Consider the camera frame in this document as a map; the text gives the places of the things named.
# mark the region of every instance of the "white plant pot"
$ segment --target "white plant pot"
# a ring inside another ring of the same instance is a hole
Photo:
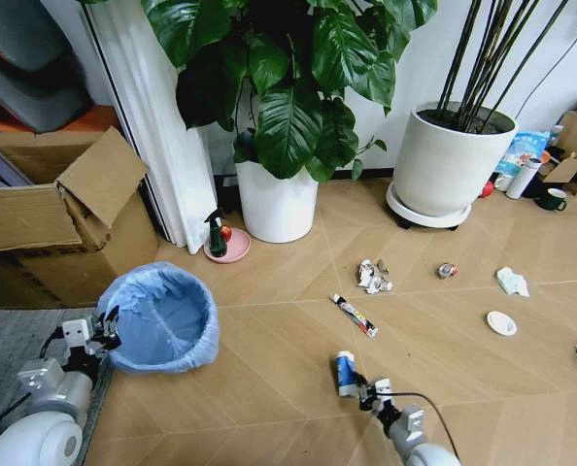
[[[235,165],[243,218],[251,234],[269,243],[288,243],[310,231],[319,184],[305,168],[289,180],[278,180],[259,163]]]
[[[466,134],[431,124],[414,109],[394,167],[392,188],[401,202],[424,216],[449,216],[467,208],[485,186],[500,157],[518,131],[514,119],[494,112],[491,122],[500,134]],[[455,103],[449,106],[455,109]],[[486,117],[481,109],[479,117]]]

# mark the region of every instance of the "herringbone floor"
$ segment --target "herringbone floor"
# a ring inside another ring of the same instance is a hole
[[[378,421],[336,395],[332,361],[350,350],[368,378],[442,407],[465,466],[577,466],[577,200],[546,213],[497,192],[456,232],[405,231],[384,208],[387,185],[321,186],[305,238],[254,240],[233,265],[163,245],[159,259],[212,289],[220,356],[177,376],[117,374],[86,464],[399,465]],[[384,259],[392,293],[355,287],[365,257]],[[460,273],[441,281],[434,271],[446,261]],[[529,299],[497,286],[504,265],[526,276]],[[374,340],[327,299],[334,292],[379,326]],[[518,335],[492,333],[491,310],[512,316]],[[448,447],[426,415],[431,439]]]

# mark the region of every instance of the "trash bin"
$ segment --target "trash bin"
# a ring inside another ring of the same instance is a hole
[[[169,263],[155,262],[117,278],[100,297],[97,313],[119,307],[122,344],[110,351],[127,372],[186,372],[218,355],[218,308],[206,285]]]

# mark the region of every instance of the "green spray bottle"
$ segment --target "green spray bottle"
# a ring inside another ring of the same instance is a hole
[[[211,229],[209,236],[209,251],[213,257],[223,257],[227,251],[226,241],[221,235],[220,226],[218,225],[218,218],[223,218],[220,209],[215,209],[211,212],[204,222],[209,222]]]

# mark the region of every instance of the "mug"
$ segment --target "mug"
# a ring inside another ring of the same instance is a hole
[[[498,191],[506,191],[509,188],[509,184],[513,181],[512,175],[504,175],[501,173],[498,175],[498,178],[495,179],[493,182],[493,187],[495,187]]]
[[[560,189],[556,189],[555,187],[551,187],[547,191],[543,193],[543,195],[534,201],[537,206],[541,209],[545,209],[546,211],[564,211],[565,207],[567,207],[567,193],[561,191]]]

